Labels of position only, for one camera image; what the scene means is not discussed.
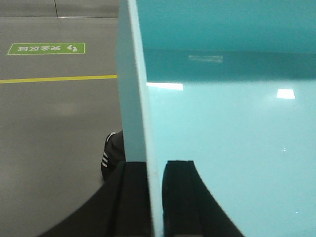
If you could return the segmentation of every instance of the black rubber strip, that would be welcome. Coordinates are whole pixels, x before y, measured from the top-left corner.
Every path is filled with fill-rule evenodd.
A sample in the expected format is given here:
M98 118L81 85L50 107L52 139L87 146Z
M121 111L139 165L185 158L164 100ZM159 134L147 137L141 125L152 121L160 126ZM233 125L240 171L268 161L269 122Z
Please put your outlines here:
M162 182L165 237L202 237L197 199L186 161L169 161Z
M150 237L151 212L145 162L127 162L116 211L114 236Z

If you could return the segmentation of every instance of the white stripe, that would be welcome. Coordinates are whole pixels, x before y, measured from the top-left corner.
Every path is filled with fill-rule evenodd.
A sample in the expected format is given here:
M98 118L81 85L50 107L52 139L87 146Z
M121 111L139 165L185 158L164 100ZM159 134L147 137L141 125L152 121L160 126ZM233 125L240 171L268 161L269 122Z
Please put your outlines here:
M116 132L111 132L111 134L108 136L108 139L106 140L106 142L108 142L109 139L110 139L113 135L115 135L115 134L116 134Z

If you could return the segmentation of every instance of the glossy surface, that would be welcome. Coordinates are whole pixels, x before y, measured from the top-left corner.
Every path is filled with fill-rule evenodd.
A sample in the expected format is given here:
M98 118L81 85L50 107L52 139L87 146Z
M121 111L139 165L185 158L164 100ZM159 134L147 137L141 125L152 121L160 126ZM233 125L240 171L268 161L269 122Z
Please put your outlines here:
M127 2L153 215L167 160L194 160L246 237L314 237L316 2Z
M168 160L194 160L246 237L314 236L316 56L145 50L145 59L160 178Z

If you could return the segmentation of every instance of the sneaker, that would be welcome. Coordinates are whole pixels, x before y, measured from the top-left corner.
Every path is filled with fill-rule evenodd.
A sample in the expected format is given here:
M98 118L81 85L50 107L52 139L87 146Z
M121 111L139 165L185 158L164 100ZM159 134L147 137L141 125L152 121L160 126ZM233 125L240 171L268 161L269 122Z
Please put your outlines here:
M104 144L104 153L103 153L103 157L102 157L102 162L101 162L101 172L102 172L102 177L104 180L106 180L109 175L112 173L112 171L115 169L115 165L113 165L110 161L109 161L109 156L107 155L107 145L110 141L110 139L116 134L116 132L111 132L107 138L105 139L105 144Z

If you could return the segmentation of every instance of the teal panel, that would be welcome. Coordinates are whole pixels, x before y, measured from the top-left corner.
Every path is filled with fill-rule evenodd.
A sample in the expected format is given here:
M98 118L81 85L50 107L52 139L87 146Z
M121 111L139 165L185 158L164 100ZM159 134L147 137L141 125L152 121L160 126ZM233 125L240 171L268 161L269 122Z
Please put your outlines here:
M145 48L316 52L313 0L138 0Z
M117 65L126 160L145 161L145 142L138 87L138 72L127 1L121 1L120 5Z
M168 160L194 160L246 237L315 236L316 55L145 59L160 179Z

